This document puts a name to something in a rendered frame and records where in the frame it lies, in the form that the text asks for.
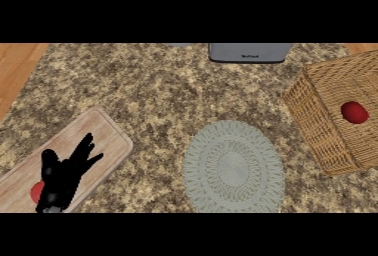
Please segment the brown wicker basket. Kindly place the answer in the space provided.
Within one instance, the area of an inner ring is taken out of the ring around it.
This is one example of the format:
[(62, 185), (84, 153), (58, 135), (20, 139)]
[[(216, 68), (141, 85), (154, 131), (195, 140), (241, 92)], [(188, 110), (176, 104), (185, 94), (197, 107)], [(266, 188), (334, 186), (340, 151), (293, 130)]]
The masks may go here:
[[(324, 172), (378, 167), (378, 50), (307, 65), (282, 100)], [(362, 124), (343, 118), (350, 101), (369, 113)]]

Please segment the round grey woven placemat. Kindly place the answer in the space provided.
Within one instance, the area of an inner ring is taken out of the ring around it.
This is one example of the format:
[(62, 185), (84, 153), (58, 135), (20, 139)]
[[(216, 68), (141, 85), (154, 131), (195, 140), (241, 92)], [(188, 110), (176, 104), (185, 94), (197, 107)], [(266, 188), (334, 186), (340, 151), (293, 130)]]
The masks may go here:
[(284, 164), (263, 132), (241, 121), (209, 124), (183, 159), (183, 183), (201, 213), (276, 213), (285, 194)]

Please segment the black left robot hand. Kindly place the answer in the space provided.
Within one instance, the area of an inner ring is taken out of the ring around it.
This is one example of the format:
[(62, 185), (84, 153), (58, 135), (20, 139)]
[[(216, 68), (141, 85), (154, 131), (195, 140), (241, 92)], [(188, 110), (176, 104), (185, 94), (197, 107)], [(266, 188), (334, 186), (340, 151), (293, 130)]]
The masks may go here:
[(104, 154), (89, 157), (93, 148), (93, 135), (87, 134), (68, 159), (59, 160), (52, 149), (43, 151), (42, 181), (45, 186), (36, 207), (37, 213), (62, 213), (68, 209), (82, 177), (104, 158)]

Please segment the grey appliance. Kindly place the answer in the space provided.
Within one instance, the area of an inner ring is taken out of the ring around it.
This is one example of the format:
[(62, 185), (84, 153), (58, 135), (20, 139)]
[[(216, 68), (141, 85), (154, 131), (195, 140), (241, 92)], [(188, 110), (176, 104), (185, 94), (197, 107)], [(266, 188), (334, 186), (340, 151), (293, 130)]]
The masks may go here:
[(281, 63), (291, 47), (291, 43), (211, 43), (209, 55), (222, 63)]

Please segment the red round fruit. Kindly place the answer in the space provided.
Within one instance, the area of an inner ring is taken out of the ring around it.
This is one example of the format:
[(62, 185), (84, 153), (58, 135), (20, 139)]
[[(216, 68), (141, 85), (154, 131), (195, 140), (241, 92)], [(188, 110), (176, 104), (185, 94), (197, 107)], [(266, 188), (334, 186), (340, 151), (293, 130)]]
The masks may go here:
[(31, 195), (33, 202), (34, 202), (36, 204), (39, 204), (39, 200), (40, 200), (40, 195), (42, 195), (43, 188), (45, 188), (45, 182), (43, 182), (43, 181), (39, 181), (39, 182), (34, 184), (33, 188), (31, 188), (30, 195)]

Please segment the pale wooden cutting board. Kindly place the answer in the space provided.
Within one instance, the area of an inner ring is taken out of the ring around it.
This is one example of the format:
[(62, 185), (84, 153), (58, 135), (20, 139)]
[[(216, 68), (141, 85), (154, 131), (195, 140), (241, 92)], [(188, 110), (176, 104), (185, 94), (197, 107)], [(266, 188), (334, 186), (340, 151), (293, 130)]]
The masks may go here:
[(0, 178), (0, 213), (36, 212), (37, 204), (31, 199), (31, 188), (40, 181), (42, 152), (46, 148), (53, 149), (59, 158), (67, 159), (87, 133), (93, 135), (95, 143), (90, 156), (102, 153), (104, 158), (83, 175), (67, 209), (67, 212), (74, 211), (133, 150), (130, 137), (101, 107), (90, 108), (77, 117)]

